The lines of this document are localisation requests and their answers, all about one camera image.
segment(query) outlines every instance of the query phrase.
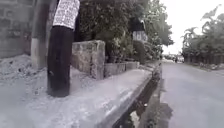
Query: sky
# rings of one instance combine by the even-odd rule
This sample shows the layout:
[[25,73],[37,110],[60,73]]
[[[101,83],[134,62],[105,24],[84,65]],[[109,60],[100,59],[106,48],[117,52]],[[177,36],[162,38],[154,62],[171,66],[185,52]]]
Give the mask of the sky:
[[218,9],[217,15],[224,13],[224,0],[160,0],[167,7],[168,24],[172,25],[171,38],[175,44],[169,47],[164,46],[164,54],[178,54],[182,49],[180,38],[184,31],[191,27],[201,27],[205,21],[201,21],[202,16],[214,9],[218,4],[222,6]]

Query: concrete sidewalk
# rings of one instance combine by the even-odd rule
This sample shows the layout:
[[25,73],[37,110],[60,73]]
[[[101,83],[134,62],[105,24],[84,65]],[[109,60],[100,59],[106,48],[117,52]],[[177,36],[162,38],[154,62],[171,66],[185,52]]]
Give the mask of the concrete sidewalk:
[[96,81],[71,69],[65,98],[46,94],[46,69],[22,55],[0,62],[0,128],[111,128],[152,77],[135,69]]

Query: asphalt road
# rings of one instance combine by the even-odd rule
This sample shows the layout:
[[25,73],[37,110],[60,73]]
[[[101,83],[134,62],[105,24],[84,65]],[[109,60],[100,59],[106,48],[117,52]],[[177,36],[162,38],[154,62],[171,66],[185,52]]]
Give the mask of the asphalt road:
[[224,76],[164,62],[163,79],[161,102],[172,110],[169,128],[224,128]]

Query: distant vehicle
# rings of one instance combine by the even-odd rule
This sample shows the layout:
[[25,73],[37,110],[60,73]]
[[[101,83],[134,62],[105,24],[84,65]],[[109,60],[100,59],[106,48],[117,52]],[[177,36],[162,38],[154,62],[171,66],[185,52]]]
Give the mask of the distant vehicle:
[[184,57],[179,56],[179,57],[178,57],[178,61],[183,63],[183,62],[184,62]]

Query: concrete wall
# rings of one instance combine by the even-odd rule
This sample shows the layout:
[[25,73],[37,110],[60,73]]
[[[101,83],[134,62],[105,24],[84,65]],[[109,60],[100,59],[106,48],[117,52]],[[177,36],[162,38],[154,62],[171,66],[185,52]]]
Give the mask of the concrete wall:
[[29,52],[34,0],[0,1],[0,58]]
[[100,40],[75,42],[71,64],[95,79],[104,78],[105,43]]

